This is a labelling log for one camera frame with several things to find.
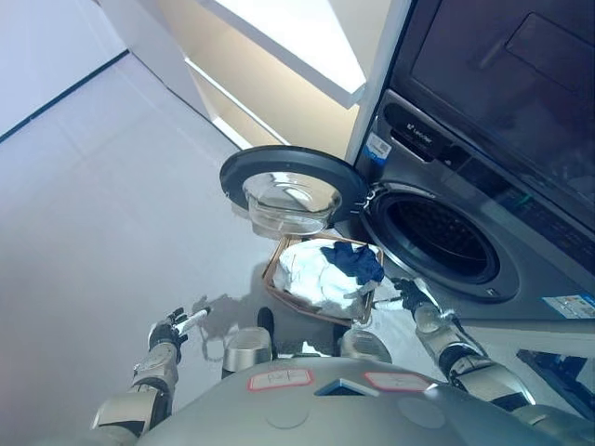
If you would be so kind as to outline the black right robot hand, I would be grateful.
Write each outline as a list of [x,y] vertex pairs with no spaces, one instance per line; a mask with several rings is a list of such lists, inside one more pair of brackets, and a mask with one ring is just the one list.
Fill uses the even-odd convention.
[[386,279],[377,289],[372,308],[376,310],[408,310],[414,313],[422,305],[433,305],[431,298],[408,279]]

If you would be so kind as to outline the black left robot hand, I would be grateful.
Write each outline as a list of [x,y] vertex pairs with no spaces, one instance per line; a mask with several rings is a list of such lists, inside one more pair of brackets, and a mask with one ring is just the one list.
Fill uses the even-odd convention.
[[164,319],[155,323],[148,335],[148,350],[162,343],[179,348],[187,339],[187,333],[211,312],[211,307],[200,308],[188,315],[183,307],[176,308]]

